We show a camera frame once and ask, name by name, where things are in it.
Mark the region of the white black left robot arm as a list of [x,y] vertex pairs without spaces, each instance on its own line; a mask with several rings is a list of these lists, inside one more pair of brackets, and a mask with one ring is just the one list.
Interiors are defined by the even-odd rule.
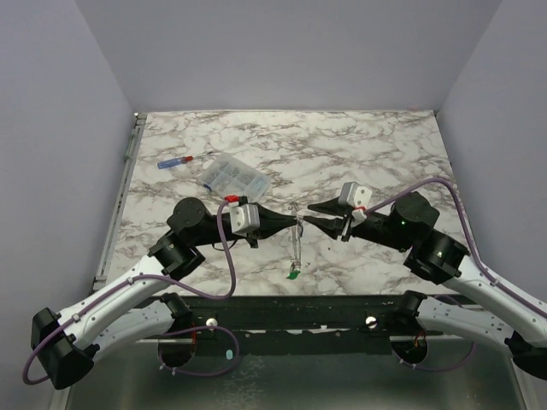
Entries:
[[168,231],[126,273],[70,307],[59,312],[46,307],[33,316],[32,353],[24,365],[23,382],[35,383],[29,370],[38,360],[45,371],[40,380],[63,390],[78,383],[97,360],[124,343],[163,333],[183,335],[191,329],[192,320],[179,297],[164,296],[144,310],[138,304],[169,286],[211,299],[210,294],[181,280],[205,261],[199,247],[216,243],[225,253],[230,277],[222,298],[231,297],[236,274],[229,242],[245,240],[255,249],[260,240],[296,223],[296,217],[248,202],[244,196],[227,197],[215,214],[195,197],[180,200],[167,219]]

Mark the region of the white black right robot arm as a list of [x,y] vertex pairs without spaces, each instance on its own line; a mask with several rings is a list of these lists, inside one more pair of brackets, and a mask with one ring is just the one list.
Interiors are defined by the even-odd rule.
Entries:
[[472,312],[408,291],[392,314],[403,334],[440,331],[500,349],[524,372],[546,378],[546,304],[486,268],[476,251],[436,230],[439,212],[419,192],[399,197],[389,214],[366,213],[339,197],[313,205],[320,218],[305,217],[333,239],[352,237],[402,251],[419,278],[454,290],[478,304]]

